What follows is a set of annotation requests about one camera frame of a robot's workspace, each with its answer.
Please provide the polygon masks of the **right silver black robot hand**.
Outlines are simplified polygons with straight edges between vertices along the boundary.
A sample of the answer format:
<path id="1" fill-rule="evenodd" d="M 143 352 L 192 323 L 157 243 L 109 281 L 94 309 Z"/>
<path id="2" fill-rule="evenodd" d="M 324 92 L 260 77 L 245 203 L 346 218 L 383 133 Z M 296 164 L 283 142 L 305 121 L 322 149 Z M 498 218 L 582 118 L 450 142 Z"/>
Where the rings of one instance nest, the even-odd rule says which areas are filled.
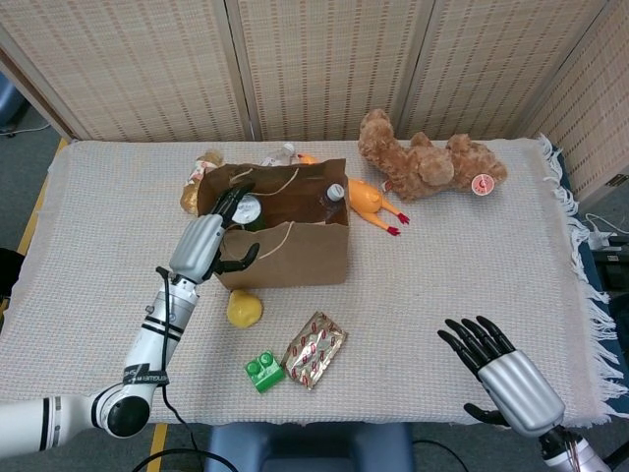
<path id="1" fill-rule="evenodd" d="M 481 423 L 508 427 L 527 438 L 540 438 L 559 427 L 565 404 L 537 366 L 491 320 L 447 319 L 438 336 L 482 385 L 495 408 L 466 403 L 464 410 Z"/>

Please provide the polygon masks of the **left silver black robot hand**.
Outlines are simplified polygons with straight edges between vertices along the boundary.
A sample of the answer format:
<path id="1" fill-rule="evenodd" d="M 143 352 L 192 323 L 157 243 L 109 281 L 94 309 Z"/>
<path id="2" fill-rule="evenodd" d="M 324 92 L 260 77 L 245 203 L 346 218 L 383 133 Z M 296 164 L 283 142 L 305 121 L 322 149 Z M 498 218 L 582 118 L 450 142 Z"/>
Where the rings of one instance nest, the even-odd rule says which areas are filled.
<path id="1" fill-rule="evenodd" d="M 186 227 L 169 262 L 176 277 L 201 284 L 214 274 L 243 271 L 255 261 L 259 243 L 252 244 L 240 260 L 220 259 L 220 245 L 237 206 L 253 188 L 253 183 L 240 184 L 224 191 L 209 214 L 199 216 Z"/>

